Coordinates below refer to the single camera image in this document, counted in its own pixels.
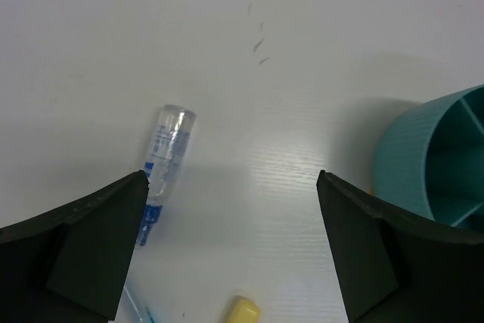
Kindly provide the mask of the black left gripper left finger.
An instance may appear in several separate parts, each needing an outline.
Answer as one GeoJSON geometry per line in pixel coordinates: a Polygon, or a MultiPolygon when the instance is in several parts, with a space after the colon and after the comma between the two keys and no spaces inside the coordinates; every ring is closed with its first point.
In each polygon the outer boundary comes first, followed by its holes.
{"type": "Polygon", "coordinates": [[[1,320],[114,320],[147,192],[147,177],[137,171],[88,196],[3,227],[1,320]]]}

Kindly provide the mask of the clear blue glue stick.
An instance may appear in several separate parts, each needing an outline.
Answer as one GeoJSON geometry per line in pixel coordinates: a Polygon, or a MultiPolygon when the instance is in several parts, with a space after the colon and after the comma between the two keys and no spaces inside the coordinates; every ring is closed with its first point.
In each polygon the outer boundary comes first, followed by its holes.
{"type": "Polygon", "coordinates": [[[160,109],[157,124],[144,157],[143,170],[149,189],[136,244],[147,244],[152,228],[169,201],[188,149],[196,114],[184,107],[166,104],[160,109]]]}

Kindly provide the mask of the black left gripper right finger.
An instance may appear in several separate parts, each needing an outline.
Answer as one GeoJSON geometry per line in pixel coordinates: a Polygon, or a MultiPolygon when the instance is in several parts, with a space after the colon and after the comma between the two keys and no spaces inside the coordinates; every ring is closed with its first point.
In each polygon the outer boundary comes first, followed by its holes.
{"type": "Polygon", "coordinates": [[[481,322],[483,235],[396,207],[322,170],[324,227],[350,322],[481,322]]]}

